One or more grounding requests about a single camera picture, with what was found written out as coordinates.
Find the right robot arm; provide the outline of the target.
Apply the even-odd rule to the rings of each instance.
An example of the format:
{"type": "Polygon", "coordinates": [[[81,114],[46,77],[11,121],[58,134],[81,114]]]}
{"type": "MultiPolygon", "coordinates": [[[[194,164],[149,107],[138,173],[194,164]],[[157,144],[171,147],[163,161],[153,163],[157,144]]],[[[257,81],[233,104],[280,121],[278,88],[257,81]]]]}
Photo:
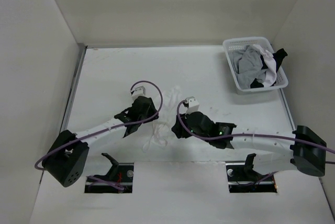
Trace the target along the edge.
{"type": "Polygon", "coordinates": [[[242,168],[249,180],[288,170],[315,177],[325,175],[327,145],[308,127],[298,126],[288,136],[273,138],[262,137],[255,131],[233,133],[236,127],[233,123],[214,122],[196,111],[178,115],[172,132],[179,139],[199,136],[217,149],[251,149],[242,168]]]}

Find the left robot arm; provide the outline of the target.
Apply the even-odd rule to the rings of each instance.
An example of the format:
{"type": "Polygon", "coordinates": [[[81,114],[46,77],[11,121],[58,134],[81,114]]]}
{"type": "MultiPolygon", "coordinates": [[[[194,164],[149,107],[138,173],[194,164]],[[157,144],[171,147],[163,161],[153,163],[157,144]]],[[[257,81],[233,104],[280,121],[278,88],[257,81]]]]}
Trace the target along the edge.
{"type": "Polygon", "coordinates": [[[151,98],[137,97],[132,105],[109,121],[89,130],[59,133],[48,153],[41,158],[42,169],[49,172],[63,187],[73,185],[85,174],[89,152],[105,145],[109,140],[120,140],[136,132],[142,124],[159,117],[151,98]]]}

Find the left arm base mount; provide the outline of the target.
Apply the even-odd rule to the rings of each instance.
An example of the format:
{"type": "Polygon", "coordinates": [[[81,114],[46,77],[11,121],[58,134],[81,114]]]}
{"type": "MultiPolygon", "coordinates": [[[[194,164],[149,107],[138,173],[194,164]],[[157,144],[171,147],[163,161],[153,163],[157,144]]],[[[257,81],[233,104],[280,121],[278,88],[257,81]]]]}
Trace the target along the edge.
{"type": "Polygon", "coordinates": [[[108,153],[86,162],[84,173],[86,194],[130,194],[133,189],[135,165],[120,163],[108,153]]]}

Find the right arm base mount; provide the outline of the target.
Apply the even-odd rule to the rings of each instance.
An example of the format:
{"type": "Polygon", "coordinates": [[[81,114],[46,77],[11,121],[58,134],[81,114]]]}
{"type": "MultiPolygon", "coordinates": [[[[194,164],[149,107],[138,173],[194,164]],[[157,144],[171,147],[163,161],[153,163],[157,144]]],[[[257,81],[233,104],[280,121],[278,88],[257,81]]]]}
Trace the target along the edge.
{"type": "Polygon", "coordinates": [[[249,154],[245,162],[226,163],[230,193],[277,193],[274,173],[261,175],[253,170],[256,154],[249,154]]]}

